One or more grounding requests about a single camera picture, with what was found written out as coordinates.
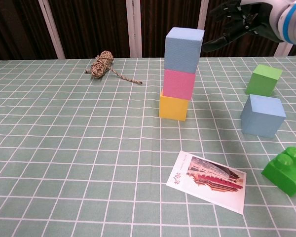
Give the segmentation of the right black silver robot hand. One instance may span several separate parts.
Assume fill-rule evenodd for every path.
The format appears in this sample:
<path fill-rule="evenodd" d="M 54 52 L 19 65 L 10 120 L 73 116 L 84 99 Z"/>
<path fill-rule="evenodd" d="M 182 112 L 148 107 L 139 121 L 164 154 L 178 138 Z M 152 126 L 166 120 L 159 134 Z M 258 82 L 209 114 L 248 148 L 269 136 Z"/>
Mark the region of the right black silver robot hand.
<path fill-rule="evenodd" d="M 270 14 L 273 6 L 270 3 L 241 3 L 239 0 L 228 0 L 211 10 L 215 21 L 228 19 L 225 31 L 217 39 L 202 45 L 204 52 L 220 49 L 245 34 L 258 35 L 274 42 L 282 42 L 271 27 Z"/>

